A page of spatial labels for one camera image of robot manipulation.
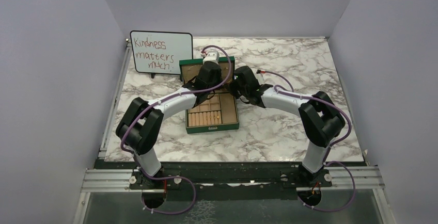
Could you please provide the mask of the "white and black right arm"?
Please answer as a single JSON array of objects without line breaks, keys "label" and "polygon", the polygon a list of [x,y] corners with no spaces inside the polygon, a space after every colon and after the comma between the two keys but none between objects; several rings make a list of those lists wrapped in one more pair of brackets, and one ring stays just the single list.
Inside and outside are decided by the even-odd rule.
[{"label": "white and black right arm", "polygon": [[279,85],[260,84],[248,66],[235,70],[229,89],[235,98],[244,97],[249,104],[279,109],[301,118],[309,145],[299,165],[298,180],[304,186],[317,182],[334,139],[346,125],[351,125],[346,113],[323,91],[301,95]]}]

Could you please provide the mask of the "green jewelry box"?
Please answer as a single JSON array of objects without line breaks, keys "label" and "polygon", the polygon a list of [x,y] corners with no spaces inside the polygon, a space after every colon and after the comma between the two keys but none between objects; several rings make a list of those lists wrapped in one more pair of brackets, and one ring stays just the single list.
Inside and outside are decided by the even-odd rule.
[{"label": "green jewelry box", "polygon": [[[227,83],[233,80],[235,58],[230,57],[231,75]],[[226,57],[220,57],[219,65],[222,69],[222,78],[229,72],[229,63]],[[183,83],[191,80],[198,74],[202,59],[188,59],[179,62]],[[234,96],[223,86],[210,93],[200,105],[185,111],[186,132],[188,134],[238,130],[240,127],[237,103]]]}]

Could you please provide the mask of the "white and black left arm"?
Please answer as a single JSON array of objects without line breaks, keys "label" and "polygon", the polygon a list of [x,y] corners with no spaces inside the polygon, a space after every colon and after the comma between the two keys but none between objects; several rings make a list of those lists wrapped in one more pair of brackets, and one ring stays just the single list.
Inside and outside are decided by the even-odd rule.
[{"label": "white and black left arm", "polygon": [[116,128],[122,150],[133,155],[143,169],[143,182],[150,188],[162,183],[161,163],[154,151],[162,122],[181,111],[204,102],[209,94],[223,85],[222,70],[215,62],[205,62],[198,75],[175,93],[145,101],[135,98]]}]

